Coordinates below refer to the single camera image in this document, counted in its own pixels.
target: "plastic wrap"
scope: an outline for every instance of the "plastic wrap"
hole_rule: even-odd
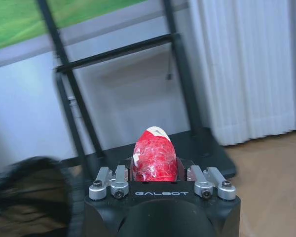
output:
[[[136,143],[133,176],[136,181],[176,180],[176,153],[169,137],[161,128],[148,128]]]

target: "floor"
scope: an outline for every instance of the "floor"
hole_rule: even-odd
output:
[[[296,237],[296,132],[225,148],[238,168],[241,237]]]

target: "screw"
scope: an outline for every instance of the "screw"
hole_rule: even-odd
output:
[[[222,186],[224,188],[229,188],[229,187],[231,187],[231,182],[228,180],[224,180],[224,181],[222,181]]]
[[[203,190],[201,195],[202,195],[202,198],[204,198],[206,200],[208,200],[208,199],[210,199],[212,197],[211,192],[209,190],[207,190],[207,189]]]
[[[122,199],[123,197],[124,197],[123,190],[121,190],[121,189],[116,190],[116,192],[114,194],[114,198],[116,198],[116,199]]]
[[[102,187],[102,181],[101,180],[96,180],[96,181],[93,182],[93,185],[95,187]]]

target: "metal frame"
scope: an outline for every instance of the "metal frame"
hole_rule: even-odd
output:
[[[183,46],[182,38],[180,34],[177,33],[175,20],[173,16],[172,6],[170,0],[163,0],[164,10],[166,14],[166,19],[168,23],[168,27],[170,30],[170,34],[166,34],[163,36],[159,36],[156,38],[148,39],[142,42],[138,42],[135,44],[131,44],[122,48],[114,49],[105,53],[101,53],[98,55],[94,55],[91,57],[87,57],[84,59],[80,59],[74,62],[69,62],[67,54],[64,49],[64,45],[60,39],[59,32],[57,30],[56,24],[53,20],[52,14],[48,7],[46,0],[37,0],[38,5],[40,7],[43,18],[45,19],[46,26],[49,30],[51,38],[54,42],[56,53],[62,63],[61,66],[56,68],[56,84],[58,87],[59,95],[62,100],[62,104],[64,107],[64,111],[66,114],[67,122],[69,124],[71,134],[73,137],[73,141],[81,160],[81,165],[83,168],[84,179],[93,178],[89,172],[88,166],[86,164],[86,157],[83,150],[83,145],[78,133],[78,129],[76,123],[74,121],[73,113],[70,109],[70,104],[68,100],[68,95],[66,93],[63,79],[67,76],[69,81],[69,85],[73,91],[77,104],[79,106],[82,118],[84,120],[86,129],[91,138],[92,144],[95,148],[96,154],[98,158],[104,156],[103,150],[101,148],[99,139],[97,137],[96,131],[92,124],[90,115],[85,106],[83,97],[79,90],[78,84],[76,82],[73,69],[86,67],[91,64],[96,64],[99,62],[107,61],[116,57],[124,56],[127,54],[131,54],[134,52],[138,52],[141,50],[145,50],[148,48],[156,47],[161,44],[171,43],[173,55],[176,59],[177,69],[180,76],[180,83],[183,92],[183,96],[185,99],[185,106],[188,114],[189,124],[191,128],[192,135],[198,135],[202,137],[202,133],[204,132],[204,128],[201,122],[201,116],[199,112],[199,108],[197,105],[196,95],[193,87],[192,76],[190,72],[190,68],[187,62],[187,56],[185,53],[185,49]]]

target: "logo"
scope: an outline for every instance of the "logo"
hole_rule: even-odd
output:
[[[187,194],[188,192],[135,192],[135,195],[137,196],[186,196]]]

